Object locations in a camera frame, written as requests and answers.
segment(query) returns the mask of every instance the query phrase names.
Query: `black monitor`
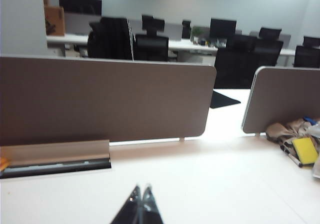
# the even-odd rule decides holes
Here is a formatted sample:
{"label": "black monitor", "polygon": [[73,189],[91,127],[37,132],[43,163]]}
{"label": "black monitor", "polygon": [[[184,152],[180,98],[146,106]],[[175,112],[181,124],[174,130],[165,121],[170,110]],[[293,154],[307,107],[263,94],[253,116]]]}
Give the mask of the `black monitor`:
{"label": "black monitor", "polygon": [[142,15],[142,30],[146,30],[149,36],[156,36],[157,32],[165,30],[165,20],[154,19],[151,15]]}
{"label": "black monitor", "polygon": [[210,23],[210,38],[228,39],[235,35],[236,20],[222,20],[211,18]]}
{"label": "black monitor", "polygon": [[65,12],[101,16],[102,0],[59,0]]}
{"label": "black monitor", "polygon": [[309,48],[317,48],[320,46],[320,38],[304,36],[303,37],[303,46]]}
{"label": "black monitor", "polygon": [[191,21],[190,20],[182,20],[182,27],[190,28]]}
{"label": "black monitor", "polygon": [[276,41],[279,39],[281,31],[282,29],[271,29],[271,28],[261,27],[259,31],[259,38]]}

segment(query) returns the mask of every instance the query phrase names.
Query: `desk surface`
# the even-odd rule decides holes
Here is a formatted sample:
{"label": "desk surface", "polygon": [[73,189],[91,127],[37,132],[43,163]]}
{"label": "desk surface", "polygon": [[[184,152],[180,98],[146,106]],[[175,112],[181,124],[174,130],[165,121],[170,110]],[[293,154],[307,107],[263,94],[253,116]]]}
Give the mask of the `desk surface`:
{"label": "desk surface", "polygon": [[241,131],[248,90],[221,93],[241,104],[210,109],[202,136],[112,146],[112,169],[2,179],[1,223],[109,223],[150,183],[168,224],[319,224],[320,181]]}
{"label": "desk surface", "polygon": [[[77,44],[86,45],[88,42],[87,35],[65,34],[64,36],[48,35],[46,40],[49,44]],[[172,51],[201,51],[215,54],[218,51],[216,47],[195,45],[188,39],[169,40],[168,48]],[[294,56],[295,50],[282,49],[281,56]]]}

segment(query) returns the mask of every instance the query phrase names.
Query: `yellow sponge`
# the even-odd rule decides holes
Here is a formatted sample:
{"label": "yellow sponge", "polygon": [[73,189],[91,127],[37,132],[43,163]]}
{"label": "yellow sponge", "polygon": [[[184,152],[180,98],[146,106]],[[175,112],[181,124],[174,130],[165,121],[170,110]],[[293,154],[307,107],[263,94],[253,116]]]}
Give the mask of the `yellow sponge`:
{"label": "yellow sponge", "polygon": [[302,164],[313,164],[318,159],[319,155],[310,137],[294,139],[292,144]]}

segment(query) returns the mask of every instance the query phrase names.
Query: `black office chair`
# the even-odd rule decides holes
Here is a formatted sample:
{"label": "black office chair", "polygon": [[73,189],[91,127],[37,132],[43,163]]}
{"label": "black office chair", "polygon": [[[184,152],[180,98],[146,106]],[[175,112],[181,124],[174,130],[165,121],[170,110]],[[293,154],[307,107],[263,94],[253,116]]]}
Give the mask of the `black office chair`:
{"label": "black office chair", "polygon": [[226,48],[252,52],[255,49],[256,40],[255,36],[235,34],[226,41]]}
{"label": "black office chair", "polygon": [[182,35],[181,35],[181,38],[190,39],[190,36],[191,36],[190,23],[191,23],[190,20],[183,20],[182,21]]}
{"label": "black office chair", "polygon": [[249,89],[258,68],[259,56],[252,52],[256,37],[235,35],[219,48],[214,66],[217,70],[214,88]]}
{"label": "black office chair", "polygon": [[259,67],[275,66],[283,45],[281,40],[257,39],[253,52],[259,56]]}
{"label": "black office chair", "polygon": [[296,68],[319,68],[320,49],[297,45],[293,66]]}
{"label": "black office chair", "polygon": [[307,48],[317,48],[320,46],[320,38],[304,36],[302,45]]}
{"label": "black office chair", "polygon": [[264,40],[278,40],[279,35],[282,29],[271,29],[271,28],[265,28],[261,27],[259,31],[259,38]]}
{"label": "black office chair", "polygon": [[136,34],[134,59],[167,62],[168,47],[168,37]]}

